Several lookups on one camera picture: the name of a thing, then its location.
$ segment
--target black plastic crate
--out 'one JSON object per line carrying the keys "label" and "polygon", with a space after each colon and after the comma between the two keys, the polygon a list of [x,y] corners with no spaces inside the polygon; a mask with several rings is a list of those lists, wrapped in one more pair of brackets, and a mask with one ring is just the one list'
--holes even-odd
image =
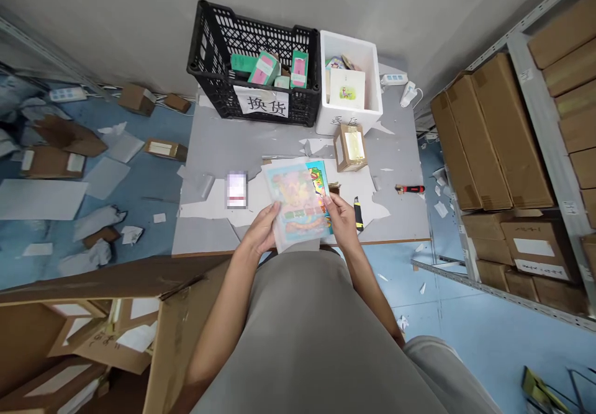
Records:
{"label": "black plastic crate", "polygon": [[[292,52],[309,54],[306,88],[276,88],[239,80],[232,70],[232,54],[258,56],[277,53],[292,66]],[[259,120],[312,127],[321,103],[320,36],[316,29],[286,28],[237,16],[225,6],[200,0],[192,31],[186,71],[193,75],[222,118]],[[233,86],[282,91],[289,94],[288,118],[263,112],[243,114]]]}

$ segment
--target hand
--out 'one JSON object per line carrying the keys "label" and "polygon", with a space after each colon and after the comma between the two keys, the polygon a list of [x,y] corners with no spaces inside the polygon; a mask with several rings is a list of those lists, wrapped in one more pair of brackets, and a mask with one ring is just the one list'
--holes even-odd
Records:
{"label": "hand", "polygon": [[248,231],[246,231],[246,234],[244,234],[240,246],[245,245],[249,250],[259,255],[274,246],[275,237],[273,237],[273,229],[271,227],[280,206],[281,204],[279,202],[275,202],[259,212]]}
{"label": "hand", "polygon": [[360,245],[358,233],[356,232],[354,208],[334,193],[329,193],[328,196],[323,198],[323,201],[329,215],[331,215],[333,234],[340,249],[343,251],[344,248],[353,248],[355,245]]}

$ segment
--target white wall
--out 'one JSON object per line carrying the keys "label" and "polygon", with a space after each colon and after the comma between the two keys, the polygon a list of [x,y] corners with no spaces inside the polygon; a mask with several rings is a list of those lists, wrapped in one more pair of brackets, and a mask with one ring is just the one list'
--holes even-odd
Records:
{"label": "white wall", "polygon": [[[541,0],[208,1],[248,17],[372,41],[379,53],[399,59],[431,96]],[[196,3],[0,0],[0,7],[104,82],[136,81],[192,96],[196,82],[186,61]],[[0,60],[20,66],[18,56],[3,58],[3,52]]]}

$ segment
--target cardboard box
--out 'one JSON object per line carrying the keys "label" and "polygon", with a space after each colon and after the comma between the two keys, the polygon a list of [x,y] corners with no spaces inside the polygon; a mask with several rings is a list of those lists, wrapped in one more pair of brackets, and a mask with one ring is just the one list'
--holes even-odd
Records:
{"label": "cardboard box", "polygon": [[459,137],[472,171],[484,210],[513,206],[499,159],[490,140],[482,109],[470,76],[463,76],[447,90]]}
{"label": "cardboard box", "polygon": [[35,121],[33,129],[52,147],[84,156],[97,156],[107,145],[90,129],[56,115]]}
{"label": "cardboard box", "polygon": [[509,291],[509,286],[505,279],[505,273],[511,269],[509,265],[477,260],[476,266],[478,268],[478,274],[480,275],[480,281],[484,285],[505,292]]}
{"label": "cardboard box", "polygon": [[453,189],[462,210],[481,209],[470,166],[461,143],[446,93],[441,93],[430,104],[436,128],[441,138],[445,164],[449,168]]}
{"label": "cardboard box", "polygon": [[513,219],[512,211],[479,212],[463,215],[461,221],[466,227],[466,235],[471,238],[488,240],[504,240],[505,233],[501,229],[501,222]]}
{"label": "cardboard box", "polygon": [[517,218],[502,222],[501,227],[519,271],[581,282],[562,220]]}
{"label": "cardboard box", "polygon": [[106,367],[69,358],[0,400],[0,413],[69,413],[89,402]]}
{"label": "cardboard box", "polygon": [[118,99],[118,105],[128,111],[143,116],[151,116],[157,97],[147,88],[134,84],[126,84]]}
{"label": "cardboard box", "polygon": [[181,98],[173,93],[166,96],[163,103],[174,110],[178,110],[180,113],[186,113],[191,107],[191,103],[186,99]]}
{"label": "cardboard box", "polygon": [[533,276],[511,269],[505,273],[505,280],[507,280],[511,294],[530,301],[540,302]]}
{"label": "cardboard box", "polygon": [[149,138],[145,143],[144,150],[155,156],[182,162],[186,161],[186,156],[188,155],[188,149],[182,144],[156,138]]}
{"label": "cardboard box", "polygon": [[[159,297],[160,320],[150,376],[148,383],[143,383],[147,393],[143,412],[169,412],[183,386],[187,365],[219,293],[229,259],[229,255],[184,259],[152,257],[0,292],[0,322],[11,332],[0,336],[0,391],[6,394],[56,363],[56,359],[48,358],[47,354],[65,319],[42,302]],[[113,347],[111,340],[102,336],[94,347],[105,350],[110,344]],[[101,353],[92,352],[94,358],[101,359]],[[120,383],[120,380],[115,381],[106,397],[112,392],[118,393],[121,395],[119,406],[126,406],[128,394],[132,397],[138,393],[132,388],[126,390],[128,387],[121,387]],[[89,405],[104,399],[94,399]]]}
{"label": "cardboard box", "polygon": [[85,157],[52,146],[25,150],[20,174],[27,178],[82,178]]}
{"label": "cardboard box", "polygon": [[88,250],[97,243],[99,239],[103,239],[108,243],[112,243],[120,238],[120,233],[114,227],[101,228],[95,234],[91,234],[83,239],[83,244]]}
{"label": "cardboard box", "polygon": [[503,240],[472,239],[476,256],[489,262],[514,265],[507,242]]}
{"label": "cardboard box", "polygon": [[542,304],[574,315],[588,315],[589,305],[584,291],[565,282],[534,276],[536,293]]}
{"label": "cardboard box", "polygon": [[341,124],[333,146],[338,172],[355,172],[368,164],[364,133],[359,125]]}
{"label": "cardboard box", "polygon": [[596,38],[543,71],[551,96],[557,97],[596,78]]}
{"label": "cardboard box", "polygon": [[592,189],[596,187],[596,148],[582,150],[569,155],[573,170],[576,172],[579,187]]}
{"label": "cardboard box", "polygon": [[472,82],[513,205],[552,207],[550,184],[508,56],[497,54],[472,75]]}
{"label": "cardboard box", "polygon": [[596,37],[596,0],[580,0],[554,18],[528,43],[541,70]]}

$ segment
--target person's right hand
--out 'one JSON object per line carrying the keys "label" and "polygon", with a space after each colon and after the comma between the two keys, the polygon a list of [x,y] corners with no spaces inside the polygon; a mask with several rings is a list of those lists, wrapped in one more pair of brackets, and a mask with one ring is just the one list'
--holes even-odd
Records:
{"label": "person's right hand", "polygon": [[323,198],[325,206],[331,215],[333,234],[337,245],[344,248],[353,248],[360,245],[356,231],[356,215],[354,208],[337,194],[329,193]]}

